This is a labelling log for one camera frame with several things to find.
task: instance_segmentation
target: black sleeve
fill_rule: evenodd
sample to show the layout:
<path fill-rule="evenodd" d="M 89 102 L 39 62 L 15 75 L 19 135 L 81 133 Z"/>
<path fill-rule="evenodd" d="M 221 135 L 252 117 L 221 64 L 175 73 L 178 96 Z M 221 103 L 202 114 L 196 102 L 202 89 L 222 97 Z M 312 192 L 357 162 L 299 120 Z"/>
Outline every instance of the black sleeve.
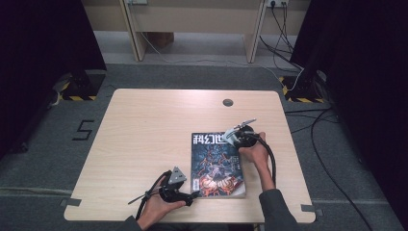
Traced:
<path fill-rule="evenodd" d="M 135 218 L 130 216 L 120 225 L 117 231 L 141 231 L 141 228 Z"/>
<path fill-rule="evenodd" d="M 259 195 L 265 217 L 265 230 L 300 230 L 279 190 L 269 190 Z"/>

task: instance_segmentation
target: power socket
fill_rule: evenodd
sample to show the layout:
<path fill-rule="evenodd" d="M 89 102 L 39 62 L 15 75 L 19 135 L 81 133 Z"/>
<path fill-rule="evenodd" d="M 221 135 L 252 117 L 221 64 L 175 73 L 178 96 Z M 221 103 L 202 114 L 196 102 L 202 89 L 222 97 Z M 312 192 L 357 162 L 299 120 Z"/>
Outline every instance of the power socket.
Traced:
<path fill-rule="evenodd" d="M 286 4 L 286 7 L 288 7 L 289 4 L 289 0 L 268 0 L 267 7 L 270 7 L 272 1 L 275 1 L 275 8 L 283 8 L 283 4 Z"/>

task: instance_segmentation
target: yellow black tape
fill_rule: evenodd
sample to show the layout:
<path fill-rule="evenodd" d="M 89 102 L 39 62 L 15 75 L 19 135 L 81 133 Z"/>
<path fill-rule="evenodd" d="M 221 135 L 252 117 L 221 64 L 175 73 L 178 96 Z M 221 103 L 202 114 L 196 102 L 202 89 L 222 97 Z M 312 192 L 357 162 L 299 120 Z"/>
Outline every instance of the yellow black tape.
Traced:
<path fill-rule="evenodd" d="M 64 84 L 63 89 L 60 91 L 60 100 L 85 101 L 96 99 L 96 95 L 70 95 L 68 92 L 69 84 L 70 82 Z"/>
<path fill-rule="evenodd" d="M 290 102 L 300 102 L 300 103 L 323 103 L 322 98 L 315 98 L 315 97 L 294 97 L 291 95 L 291 92 L 288 90 L 286 85 L 283 85 L 283 81 L 285 77 L 280 77 L 279 81 L 282 83 L 282 91 L 283 95 L 285 95 L 285 99 Z"/>

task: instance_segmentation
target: hand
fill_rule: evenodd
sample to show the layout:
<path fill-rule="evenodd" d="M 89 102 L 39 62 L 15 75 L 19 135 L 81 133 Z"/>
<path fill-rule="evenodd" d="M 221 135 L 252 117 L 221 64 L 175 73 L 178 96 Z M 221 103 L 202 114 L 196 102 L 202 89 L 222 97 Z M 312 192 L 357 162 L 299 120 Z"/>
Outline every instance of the hand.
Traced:
<path fill-rule="evenodd" d="M 164 179 L 165 177 L 163 177 L 156 186 L 159 186 Z M 183 206 L 186 206 L 185 201 L 167 203 L 162 200 L 159 194 L 154 194 L 147 200 L 143 212 L 141 212 L 140 218 L 137 220 L 137 223 L 139 224 L 141 230 L 146 230 L 152 224 L 164 218 L 169 212 Z"/>
<path fill-rule="evenodd" d="M 265 132 L 259 133 L 259 136 L 263 141 L 266 140 Z M 256 142 L 251 147 L 241 147 L 239 152 L 248 159 L 250 163 L 253 163 L 255 167 L 268 167 L 268 152 L 260 142 Z"/>
<path fill-rule="evenodd" d="M 266 140 L 267 135 L 265 132 L 259 133 L 259 136 L 263 141 Z M 267 149 L 257 141 L 255 145 L 251 147 L 241 147 L 239 152 L 243 154 L 250 163 L 253 163 L 258 170 L 262 191 L 276 189 L 268 166 L 269 154 Z"/>

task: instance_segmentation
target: magazine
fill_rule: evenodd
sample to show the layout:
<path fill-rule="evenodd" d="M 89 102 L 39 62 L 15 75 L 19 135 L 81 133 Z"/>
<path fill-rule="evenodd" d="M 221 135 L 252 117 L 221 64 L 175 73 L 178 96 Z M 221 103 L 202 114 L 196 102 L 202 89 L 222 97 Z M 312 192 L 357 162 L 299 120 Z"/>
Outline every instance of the magazine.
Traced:
<path fill-rule="evenodd" d="M 191 135 L 191 192 L 200 191 L 198 197 L 245 197 L 239 152 L 223 134 Z"/>

